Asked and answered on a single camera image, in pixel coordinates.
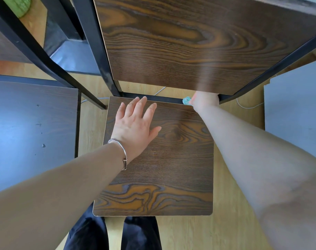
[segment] leg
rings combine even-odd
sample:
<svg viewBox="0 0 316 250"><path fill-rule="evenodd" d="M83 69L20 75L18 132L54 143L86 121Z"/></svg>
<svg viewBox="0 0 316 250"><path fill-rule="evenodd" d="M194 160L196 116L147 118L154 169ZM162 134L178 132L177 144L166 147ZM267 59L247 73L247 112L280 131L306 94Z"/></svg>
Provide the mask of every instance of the leg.
<svg viewBox="0 0 316 250"><path fill-rule="evenodd" d="M92 213L93 203L69 232L64 250L108 250L108 235L103 217Z"/></svg>
<svg viewBox="0 0 316 250"><path fill-rule="evenodd" d="M161 250L156 217L126 217L121 250Z"/></svg>

